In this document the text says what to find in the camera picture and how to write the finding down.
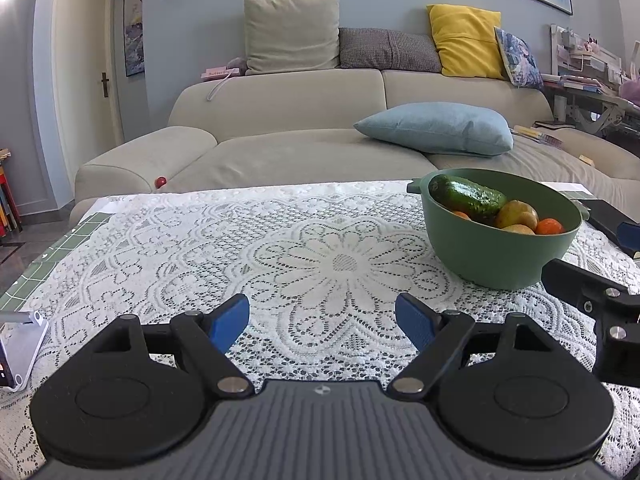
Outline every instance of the wall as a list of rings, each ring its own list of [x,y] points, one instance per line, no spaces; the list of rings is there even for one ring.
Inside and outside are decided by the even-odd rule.
[[[640,0],[620,0],[620,11],[625,38],[625,51],[621,52],[620,56],[625,58],[625,66],[628,69],[636,41],[640,41]]]
[[[180,91],[205,68],[243,54],[242,0],[144,2],[146,91],[155,129],[166,125]],[[533,0],[340,0],[340,24],[424,32],[424,6],[438,2],[501,10],[503,27],[529,42],[544,70],[550,67],[551,23],[592,34],[607,49],[622,52],[617,0],[573,0],[574,16]]]
[[[39,211],[58,209],[73,199],[66,167],[56,111],[52,79],[51,25],[53,0],[36,0],[33,10],[33,95],[36,121],[34,129],[44,163],[42,171],[49,181],[49,206]]]
[[[31,41],[36,0],[0,0],[0,147],[12,158],[4,164],[21,213],[51,206],[49,179],[37,138]]]
[[[122,131],[124,139],[131,140],[148,134],[151,126],[146,104],[145,74],[127,77],[124,67],[123,4],[124,0],[114,0],[113,46]]]

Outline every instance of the pear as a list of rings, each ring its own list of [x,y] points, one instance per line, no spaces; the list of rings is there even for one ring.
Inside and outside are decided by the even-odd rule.
[[[519,200],[507,202],[495,218],[495,226],[504,229],[510,225],[526,225],[532,231],[538,227],[538,213],[529,204]]]

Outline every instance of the green bowl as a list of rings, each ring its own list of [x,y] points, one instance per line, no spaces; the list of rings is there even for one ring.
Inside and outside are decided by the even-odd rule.
[[[523,235],[501,231],[454,215],[429,193],[437,175],[461,176],[503,192],[509,200],[533,206],[540,219],[555,218],[566,229],[559,235]],[[407,192],[422,196],[424,222],[436,255],[461,278],[488,288],[517,290],[540,281],[542,267],[562,258],[575,238],[582,215],[557,191],[510,173],[491,170],[442,170],[414,180]]]

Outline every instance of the patterned pillow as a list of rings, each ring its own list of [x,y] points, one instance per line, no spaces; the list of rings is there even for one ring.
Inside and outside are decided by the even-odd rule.
[[[385,28],[340,28],[340,67],[440,73],[429,36]]]
[[[519,88],[542,90],[542,76],[529,45],[498,27],[495,27],[495,37],[511,83]]]

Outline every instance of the phone stand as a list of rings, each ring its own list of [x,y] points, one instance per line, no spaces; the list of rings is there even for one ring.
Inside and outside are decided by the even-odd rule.
[[[19,392],[27,385],[49,322],[38,312],[3,312],[0,323],[15,326],[0,335],[0,389]]]

